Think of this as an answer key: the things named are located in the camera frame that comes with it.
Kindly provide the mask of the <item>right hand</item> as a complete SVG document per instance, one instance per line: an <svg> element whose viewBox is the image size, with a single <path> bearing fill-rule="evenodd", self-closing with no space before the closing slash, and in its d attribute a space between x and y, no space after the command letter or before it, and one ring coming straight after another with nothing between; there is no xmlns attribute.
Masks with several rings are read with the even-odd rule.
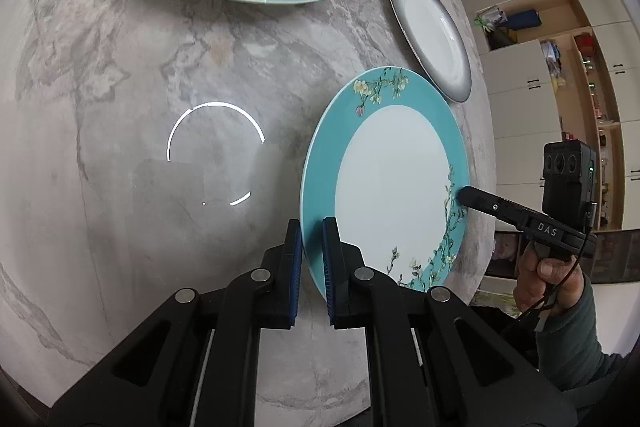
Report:
<svg viewBox="0 0 640 427"><path fill-rule="evenodd" d="M518 262L518 281L513 297L518 309L525 312L538 308L537 301L544 298L547 287L556 286L552 315L558 315L577 305L585 289L585 277L576 257L564 262L554 258L540 259L535 245L530 243Z"/></svg>

